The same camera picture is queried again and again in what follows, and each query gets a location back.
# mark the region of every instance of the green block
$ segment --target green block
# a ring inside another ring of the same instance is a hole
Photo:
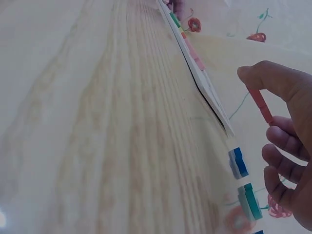
[[[170,16],[174,20],[177,27],[180,28],[181,26],[180,26],[179,21],[177,20],[176,16],[174,15],[174,13],[170,12]]]
[[[262,212],[259,208],[258,202],[254,196],[253,191],[251,190],[247,190],[245,192],[249,207],[253,213],[253,217],[255,218],[255,220],[261,219],[262,218]]]

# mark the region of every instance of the red flower pattern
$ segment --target red flower pattern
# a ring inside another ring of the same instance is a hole
[[[247,40],[255,40],[258,42],[265,42],[265,40],[267,39],[267,36],[264,33],[256,33],[256,34],[251,34],[246,39]]]
[[[225,218],[225,226],[231,234],[249,233],[255,224],[247,219],[241,206],[233,208]]]
[[[201,31],[201,23],[200,20],[197,18],[190,18],[188,21],[188,25],[191,32],[199,33]]]
[[[268,195],[269,215],[274,218],[286,218],[292,216],[292,212],[278,205],[271,195]]]

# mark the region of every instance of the light wooden surface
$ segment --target light wooden surface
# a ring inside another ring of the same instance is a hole
[[[232,177],[223,135],[154,6],[0,4],[3,233],[212,234],[223,225]]]

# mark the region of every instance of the pink block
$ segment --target pink block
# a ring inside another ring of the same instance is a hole
[[[195,62],[201,71],[205,70],[205,65],[202,63],[202,61],[199,58],[195,59]]]
[[[193,48],[192,44],[190,43],[189,39],[186,38],[186,39],[184,39],[184,41],[185,41],[187,47],[188,47],[189,50],[190,50],[190,55],[191,55],[191,57],[192,57],[194,60],[196,60],[196,58],[198,58],[198,55],[197,55],[195,49]]]
[[[265,103],[262,94],[260,93],[260,90],[257,89],[248,89],[249,93],[253,97],[254,101],[256,102],[257,106],[259,108],[267,106]]]
[[[260,108],[260,111],[268,124],[273,122],[273,117],[268,107]]]

